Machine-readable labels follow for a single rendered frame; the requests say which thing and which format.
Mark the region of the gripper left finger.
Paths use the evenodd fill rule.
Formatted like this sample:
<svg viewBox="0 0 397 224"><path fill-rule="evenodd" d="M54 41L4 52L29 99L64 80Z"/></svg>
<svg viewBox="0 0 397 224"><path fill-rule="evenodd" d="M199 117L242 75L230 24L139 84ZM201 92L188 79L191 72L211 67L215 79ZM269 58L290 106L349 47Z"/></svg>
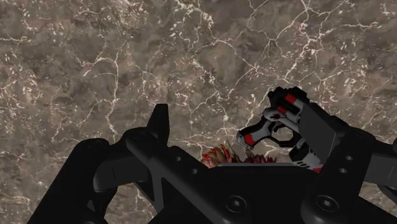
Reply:
<svg viewBox="0 0 397 224"><path fill-rule="evenodd" d="M181 148L168 147L169 113L155 106L145 127L115 144L79 142L27 224L108 224L117 188L136 184L157 215L148 224L236 224L232 189Z"/></svg>

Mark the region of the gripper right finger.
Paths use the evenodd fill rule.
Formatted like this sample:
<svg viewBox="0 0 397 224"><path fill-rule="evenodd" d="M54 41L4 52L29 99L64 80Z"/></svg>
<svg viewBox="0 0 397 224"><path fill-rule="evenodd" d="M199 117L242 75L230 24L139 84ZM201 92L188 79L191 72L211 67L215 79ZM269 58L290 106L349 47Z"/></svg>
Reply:
<svg viewBox="0 0 397 224"><path fill-rule="evenodd" d="M383 143L313 102L303 106L298 129L323 163L302 200L305 224L397 224L397 217L359 196L366 181L397 204L397 141Z"/></svg>

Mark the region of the red spiky plant figure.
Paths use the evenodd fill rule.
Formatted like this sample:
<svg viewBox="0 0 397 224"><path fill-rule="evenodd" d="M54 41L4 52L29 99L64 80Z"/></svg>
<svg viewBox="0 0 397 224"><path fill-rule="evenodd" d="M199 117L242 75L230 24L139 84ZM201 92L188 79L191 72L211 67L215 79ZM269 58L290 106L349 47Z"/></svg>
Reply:
<svg viewBox="0 0 397 224"><path fill-rule="evenodd" d="M198 160L208 168L218 167L221 164L273 164L277 163L277 157L264 154L254 154L245 149L241 158L234 150L229 140L203 152Z"/></svg>

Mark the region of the white red black toy gun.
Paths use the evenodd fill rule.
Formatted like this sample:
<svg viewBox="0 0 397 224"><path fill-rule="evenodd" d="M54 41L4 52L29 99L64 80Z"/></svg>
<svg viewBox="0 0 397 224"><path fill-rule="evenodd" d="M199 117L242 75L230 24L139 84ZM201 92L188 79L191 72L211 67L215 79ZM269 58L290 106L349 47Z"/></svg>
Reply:
<svg viewBox="0 0 397 224"><path fill-rule="evenodd" d="M307 93L298 87L277 87L267 96L270 107L263 110L258 123L238 131L237 142L252 150L261 140L270 139L281 148L291 148L289 157L293 165L319 172L323 165L298 128L303 106L310 102ZM291 130L293 137L287 141L273 137L272 134L281 128Z"/></svg>

